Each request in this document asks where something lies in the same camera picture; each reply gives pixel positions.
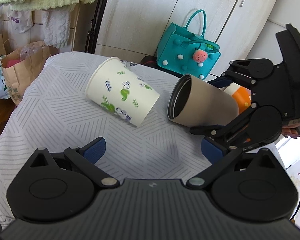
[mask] blue gripper pad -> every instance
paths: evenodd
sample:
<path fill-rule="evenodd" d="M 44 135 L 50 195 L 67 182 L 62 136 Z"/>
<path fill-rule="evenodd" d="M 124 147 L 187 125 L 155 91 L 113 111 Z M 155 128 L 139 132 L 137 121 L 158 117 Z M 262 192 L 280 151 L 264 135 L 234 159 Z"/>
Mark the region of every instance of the blue gripper pad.
<path fill-rule="evenodd" d="M 79 153 L 92 164 L 95 164 L 105 152 L 106 140 L 103 137 L 98 137 L 79 150 Z"/>
<path fill-rule="evenodd" d="M 208 159 L 211 164 L 216 163 L 218 160 L 222 159 L 227 153 L 226 148 L 220 148 L 214 145 L 215 142 L 210 138 L 203 138 L 201 141 L 201 152 Z"/>

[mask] white paper cup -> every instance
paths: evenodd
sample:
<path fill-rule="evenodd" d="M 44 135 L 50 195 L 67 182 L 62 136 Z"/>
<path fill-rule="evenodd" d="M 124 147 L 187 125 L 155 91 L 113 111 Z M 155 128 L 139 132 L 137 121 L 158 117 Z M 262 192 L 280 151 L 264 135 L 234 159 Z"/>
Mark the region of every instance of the white paper cup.
<path fill-rule="evenodd" d="M 85 95 L 122 119 L 139 126 L 159 94 L 117 57 L 108 58 L 92 74 Z"/>

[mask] black pole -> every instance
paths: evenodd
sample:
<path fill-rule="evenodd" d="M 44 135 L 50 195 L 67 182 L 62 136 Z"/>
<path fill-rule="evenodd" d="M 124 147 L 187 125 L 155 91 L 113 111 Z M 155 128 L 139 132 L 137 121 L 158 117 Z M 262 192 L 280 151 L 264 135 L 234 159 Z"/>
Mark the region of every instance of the black pole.
<path fill-rule="evenodd" d="M 91 31 L 88 32 L 86 46 L 84 52 L 94 54 L 96 50 L 98 35 L 101 27 L 103 14 L 105 12 L 106 3 L 108 0 L 98 0 L 94 17 L 91 20 Z"/>

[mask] white cabinet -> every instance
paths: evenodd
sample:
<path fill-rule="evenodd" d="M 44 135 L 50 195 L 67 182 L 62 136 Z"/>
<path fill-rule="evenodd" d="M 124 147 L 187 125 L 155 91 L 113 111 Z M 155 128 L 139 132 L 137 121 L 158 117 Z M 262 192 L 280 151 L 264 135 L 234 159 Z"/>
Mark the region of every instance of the white cabinet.
<path fill-rule="evenodd" d="M 177 0 L 108 0 L 99 45 L 153 55 Z"/>
<path fill-rule="evenodd" d="M 108 0 L 95 53 L 137 61 L 155 55 L 171 22 L 184 26 L 197 9 L 207 14 L 205 38 L 217 41 L 221 57 L 211 73 L 219 76 L 229 61 L 244 59 L 259 36 L 276 0 Z M 202 31 L 201 15 L 189 30 Z"/>
<path fill-rule="evenodd" d="M 203 9 L 207 15 L 207 29 L 204 38 L 209 41 L 216 41 L 236 1 L 237 0 L 178 0 L 168 26 L 172 22 L 180 26 L 185 26 L 192 13 L 198 9 Z M 199 14 L 193 18 L 188 30 L 201 35 L 202 28 L 202 14 Z"/>
<path fill-rule="evenodd" d="M 245 59 L 258 38 L 276 0 L 238 0 L 217 44 L 221 57 L 211 70 L 220 76 L 231 60 Z"/>

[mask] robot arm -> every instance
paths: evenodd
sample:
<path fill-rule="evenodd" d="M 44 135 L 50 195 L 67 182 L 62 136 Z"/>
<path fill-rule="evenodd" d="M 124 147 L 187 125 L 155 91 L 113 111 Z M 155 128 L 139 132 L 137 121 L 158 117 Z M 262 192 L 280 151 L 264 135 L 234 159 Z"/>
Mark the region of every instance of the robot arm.
<path fill-rule="evenodd" d="M 237 83 L 251 90 L 251 106 L 226 126 L 192 127 L 195 135 L 210 137 L 225 148 L 243 151 L 275 141 L 283 125 L 300 123 L 300 34 L 291 24 L 276 34 L 283 62 L 236 60 L 221 77 L 209 82 L 218 88 Z"/>

